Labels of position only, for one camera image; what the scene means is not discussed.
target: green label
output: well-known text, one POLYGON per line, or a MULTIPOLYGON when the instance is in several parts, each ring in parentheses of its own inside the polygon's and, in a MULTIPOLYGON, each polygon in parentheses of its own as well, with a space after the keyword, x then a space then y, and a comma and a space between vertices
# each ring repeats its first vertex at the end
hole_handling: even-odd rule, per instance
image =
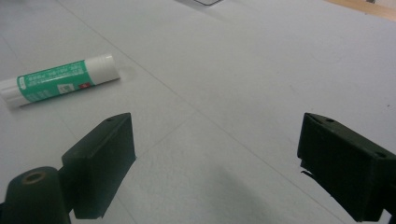
POLYGON ((17 83, 24 98, 30 102, 94 85, 84 61, 21 76, 17 83))

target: brown wooden surface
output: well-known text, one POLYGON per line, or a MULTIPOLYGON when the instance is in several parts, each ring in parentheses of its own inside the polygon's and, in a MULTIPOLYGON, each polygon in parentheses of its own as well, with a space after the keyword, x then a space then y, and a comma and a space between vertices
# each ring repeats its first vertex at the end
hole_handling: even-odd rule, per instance
POLYGON ((361 0, 327 0, 328 2, 359 10, 371 15, 386 18, 391 21, 396 21, 396 10, 388 7, 381 7, 379 5, 363 2, 361 0))

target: white tabletop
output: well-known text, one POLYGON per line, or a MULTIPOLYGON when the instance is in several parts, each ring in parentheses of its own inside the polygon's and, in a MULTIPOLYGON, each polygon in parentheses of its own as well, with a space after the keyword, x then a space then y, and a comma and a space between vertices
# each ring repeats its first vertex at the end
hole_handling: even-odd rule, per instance
MULTIPOLYGON (((296 156, 304 112, 396 153, 396 23, 321 0, 0 1, 0 81, 112 53, 121 79, 9 110, 0 195, 131 112, 137 161, 102 220, 355 223, 296 156)), ((387 223, 384 214, 381 223, 387 223)))

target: white glue stick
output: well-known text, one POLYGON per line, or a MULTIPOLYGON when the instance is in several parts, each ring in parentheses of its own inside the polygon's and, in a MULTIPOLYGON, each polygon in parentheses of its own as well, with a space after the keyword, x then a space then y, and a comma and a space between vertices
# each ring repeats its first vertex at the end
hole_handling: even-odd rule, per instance
POLYGON ((0 96, 17 107, 117 78, 113 56, 106 54, 2 81, 0 96))

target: white cap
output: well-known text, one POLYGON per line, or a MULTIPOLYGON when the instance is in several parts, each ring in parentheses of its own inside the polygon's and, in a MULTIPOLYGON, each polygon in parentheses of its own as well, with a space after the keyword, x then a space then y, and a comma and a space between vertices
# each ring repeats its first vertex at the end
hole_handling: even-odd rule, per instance
POLYGON ((95 85, 120 78, 113 56, 105 54, 85 60, 88 74, 95 85))
MULTIPOLYGON (((84 62, 94 85, 120 78, 111 54, 90 58, 84 62)), ((21 94, 16 77, 0 82, 0 96, 11 107, 31 103, 21 94)))

